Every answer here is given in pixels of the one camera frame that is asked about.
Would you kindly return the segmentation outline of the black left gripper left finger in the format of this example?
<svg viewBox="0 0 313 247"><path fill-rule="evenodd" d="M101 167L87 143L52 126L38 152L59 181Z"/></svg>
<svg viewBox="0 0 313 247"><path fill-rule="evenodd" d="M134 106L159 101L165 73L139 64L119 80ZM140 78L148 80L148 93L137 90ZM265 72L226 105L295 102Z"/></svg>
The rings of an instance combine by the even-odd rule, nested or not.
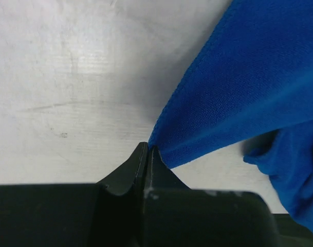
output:
<svg viewBox="0 0 313 247"><path fill-rule="evenodd" d="M139 231L148 145L139 143L129 158L97 183L94 246L131 246Z"/></svg>

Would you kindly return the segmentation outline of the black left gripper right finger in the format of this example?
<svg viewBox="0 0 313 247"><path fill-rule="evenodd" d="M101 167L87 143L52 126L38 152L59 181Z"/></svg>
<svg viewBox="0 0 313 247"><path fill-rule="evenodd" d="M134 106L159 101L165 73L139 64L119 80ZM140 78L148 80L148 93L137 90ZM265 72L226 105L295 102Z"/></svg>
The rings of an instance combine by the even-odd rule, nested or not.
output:
<svg viewBox="0 0 313 247"><path fill-rule="evenodd" d="M185 191L190 188L163 162L159 149L153 146L148 154L144 192Z"/></svg>

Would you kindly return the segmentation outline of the blue towels pile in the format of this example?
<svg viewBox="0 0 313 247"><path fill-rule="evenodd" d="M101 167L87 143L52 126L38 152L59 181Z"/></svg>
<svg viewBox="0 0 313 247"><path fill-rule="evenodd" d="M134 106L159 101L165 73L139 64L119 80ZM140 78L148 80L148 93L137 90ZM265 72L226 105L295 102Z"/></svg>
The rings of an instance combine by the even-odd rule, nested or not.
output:
<svg viewBox="0 0 313 247"><path fill-rule="evenodd" d="M313 233L313 1L232 1L149 139L175 168L273 132L244 161Z"/></svg>

